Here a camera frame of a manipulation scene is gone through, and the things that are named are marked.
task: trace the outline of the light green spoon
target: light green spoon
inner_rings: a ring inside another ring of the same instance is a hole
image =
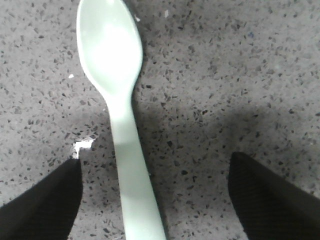
[[[126,240],[165,240],[131,106],[143,60],[137,26],[121,0],[81,0],[76,38],[84,73],[109,110]]]

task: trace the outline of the gray floor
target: gray floor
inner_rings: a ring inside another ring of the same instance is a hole
[[[91,136],[69,239],[124,239],[108,110],[77,53],[78,3],[0,2],[0,204]],[[247,239],[227,192],[234,151],[320,197],[320,2],[132,5],[145,53],[134,112],[170,239]]]

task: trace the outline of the dark speck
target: dark speck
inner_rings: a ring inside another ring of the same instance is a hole
[[[180,162],[178,162],[177,160],[174,160],[173,163],[174,163],[174,165],[175,165],[176,167],[179,167],[179,166],[180,166]]]
[[[252,31],[248,33],[248,37],[249,37],[249,38],[252,38],[252,39],[253,39],[254,36],[255,36],[255,35],[254,35],[254,33],[253,33]]]
[[[168,146],[171,148],[172,147],[172,141],[167,141],[166,142],[168,144]]]
[[[267,72],[266,72],[266,74],[274,74],[275,73],[275,71],[273,70],[273,69],[269,69]]]

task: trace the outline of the white speck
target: white speck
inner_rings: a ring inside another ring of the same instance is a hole
[[[164,17],[167,18],[168,16],[169,16],[169,10],[167,9],[164,11]]]
[[[137,22],[140,22],[140,21],[141,21],[141,19],[140,19],[139,17],[137,17],[136,15],[134,15],[134,18],[135,18],[135,20],[136,20]]]
[[[81,148],[83,149],[89,149],[91,148],[92,143],[95,139],[92,139],[90,137],[83,139],[82,141],[77,141],[75,144],[73,144],[75,153],[73,154],[73,157],[76,159],[79,159],[79,151]]]

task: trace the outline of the plastic spoon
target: plastic spoon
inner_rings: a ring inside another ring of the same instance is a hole
[[[81,0],[76,37],[82,68],[108,106],[126,240],[165,240],[131,106],[143,60],[137,26],[121,0]]]

